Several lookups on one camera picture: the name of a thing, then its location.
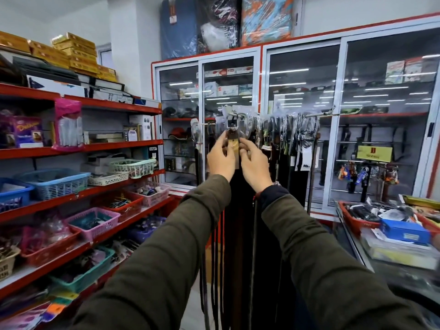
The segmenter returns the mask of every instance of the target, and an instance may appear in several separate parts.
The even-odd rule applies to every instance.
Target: sleeve
[[[201,255],[231,200],[220,175],[188,193],[166,223],[86,300],[73,330],[179,329]]]
[[[294,285],[320,328],[425,329],[416,311],[351,257],[292,195],[278,190],[273,199],[264,193],[263,221],[278,238]]]

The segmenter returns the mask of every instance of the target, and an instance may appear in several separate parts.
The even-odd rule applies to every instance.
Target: sign
[[[392,147],[359,146],[357,158],[372,161],[391,162]]]

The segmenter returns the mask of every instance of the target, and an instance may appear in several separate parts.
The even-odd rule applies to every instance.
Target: ceiling
[[[83,9],[103,0],[0,0],[2,5],[42,22]]]

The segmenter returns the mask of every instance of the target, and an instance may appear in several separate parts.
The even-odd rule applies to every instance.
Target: hand
[[[246,182],[256,193],[263,191],[272,185],[271,174],[269,173],[269,162],[267,156],[258,147],[245,138],[240,138],[240,156],[242,157],[242,169]]]
[[[211,175],[222,175],[230,182],[235,172],[235,154],[230,143],[223,150],[227,143],[225,131],[208,154],[208,167]]]

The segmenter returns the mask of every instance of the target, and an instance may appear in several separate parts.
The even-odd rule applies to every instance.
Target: pink basket
[[[116,227],[118,225],[119,216],[121,216],[119,213],[107,211],[106,209],[101,209],[99,207],[94,207],[94,208],[88,209],[87,211],[75,214],[74,216],[71,216],[71,217],[65,219],[64,221],[66,223],[69,223],[70,221],[78,219],[82,216],[86,216],[90,212],[95,212],[95,214],[97,214],[98,212],[101,212],[105,215],[112,217],[110,220],[100,224],[99,226],[96,226],[95,228],[92,228],[89,231],[85,231],[85,230],[83,230],[79,227],[76,227],[74,225],[69,225],[69,226],[78,228],[82,232],[82,235],[85,237],[85,239],[87,239],[90,242],[93,242],[93,239],[96,238],[97,236],[100,236],[103,233],[109,231],[110,229]]]
[[[171,187],[169,187],[168,185],[150,181],[146,182],[145,184],[148,184],[151,187],[161,187],[163,191],[157,192],[157,194],[153,194],[152,196],[144,196],[143,194],[140,194],[140,196],[142,196],[143,198],[144,206],[151,207],[168,198],[169,191],[171,190]]]

